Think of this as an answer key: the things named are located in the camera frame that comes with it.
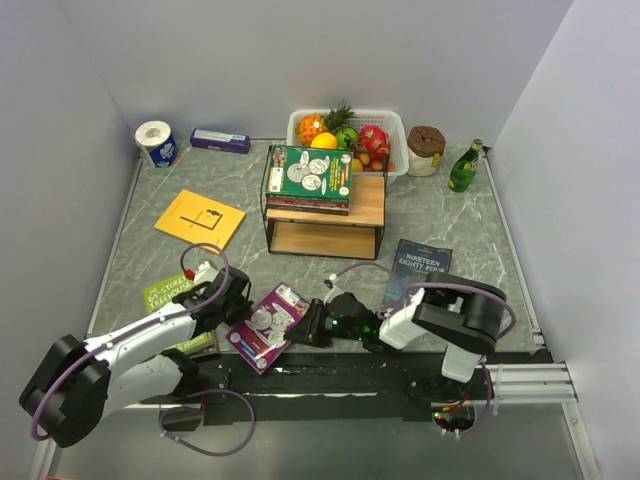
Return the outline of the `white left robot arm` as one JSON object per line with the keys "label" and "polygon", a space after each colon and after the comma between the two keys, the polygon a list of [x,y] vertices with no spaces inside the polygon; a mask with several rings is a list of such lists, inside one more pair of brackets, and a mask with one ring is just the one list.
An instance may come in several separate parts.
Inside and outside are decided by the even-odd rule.
{"label": "white left robot arm", "polygon": [[130,404],[164,396],[191,399],[204,378],[178,344],[240,320],[251,308],[250,290],[244,272],[203,263],[194,286],[157,312],[99,337],[59,338],[19,397],[33,434],[69,447]]}

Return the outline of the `green back-cover Treehouse book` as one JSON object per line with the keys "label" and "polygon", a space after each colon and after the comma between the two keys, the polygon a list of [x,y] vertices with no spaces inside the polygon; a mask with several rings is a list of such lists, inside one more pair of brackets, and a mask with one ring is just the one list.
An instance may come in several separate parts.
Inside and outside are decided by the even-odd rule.
{"label": "green back-cover Treehouse book", "polygon": [[267,156],[266,197],[349,204],[353,154],[331,149],[272,146]]}

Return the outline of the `Little Women floral book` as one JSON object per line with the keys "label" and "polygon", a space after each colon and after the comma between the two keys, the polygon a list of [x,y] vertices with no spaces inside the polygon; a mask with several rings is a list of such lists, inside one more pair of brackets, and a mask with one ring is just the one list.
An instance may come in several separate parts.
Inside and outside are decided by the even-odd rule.
{"label": "Little Women floral book", "polygon": [[348,215],[349,207],[326,207],[326,206],[312,206],[312,205],[297,205],[297,204],[269,204],[267,209],[283,210],[283,211],[297,211],[314,214],[329,214],[329,215]]}

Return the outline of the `red 13-Storey Treehouse book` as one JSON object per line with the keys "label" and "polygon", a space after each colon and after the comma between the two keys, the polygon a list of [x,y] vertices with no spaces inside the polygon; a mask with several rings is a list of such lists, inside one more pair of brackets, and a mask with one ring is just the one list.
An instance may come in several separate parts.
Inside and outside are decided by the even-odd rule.
{"label": "red 13-Storey Treehouse book", "polygon": [[292,206],[311,209],[349,210],[350,207],[348,202],[317,201],[296,198],[267,198],[266,203],[273,207],[280,206],[282,208],[285,206]]}

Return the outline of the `purple back-cover Treehouse book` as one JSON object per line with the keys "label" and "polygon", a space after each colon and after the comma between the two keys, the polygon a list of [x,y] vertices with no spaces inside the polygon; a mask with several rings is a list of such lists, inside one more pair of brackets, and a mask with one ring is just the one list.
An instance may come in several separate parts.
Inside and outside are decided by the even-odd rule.
{"label": "purple back-cover Treehouse book", "polygon": [[261,375],[289,347],[285,334],[302,320],[309,306],[304,297],[281,282],[231,328],[226,340]]}

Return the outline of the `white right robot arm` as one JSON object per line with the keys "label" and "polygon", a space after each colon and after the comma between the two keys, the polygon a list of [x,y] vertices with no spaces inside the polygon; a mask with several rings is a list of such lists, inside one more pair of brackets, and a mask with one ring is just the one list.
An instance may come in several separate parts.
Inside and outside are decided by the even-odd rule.
{"label": "white right robot arm", "polygon": [[471,388],[476,366],[516,323],[503,291],[463,277],[435,272],[402,284],[399,300],[377,312],[339,289],[338,278],[332,274],[325,280],[327,295],[311,301],[284,339],[316,348],[345,339],[372,353],[392,354],[431,333],[446,342],[437,386],[448,398],[459,398]]}

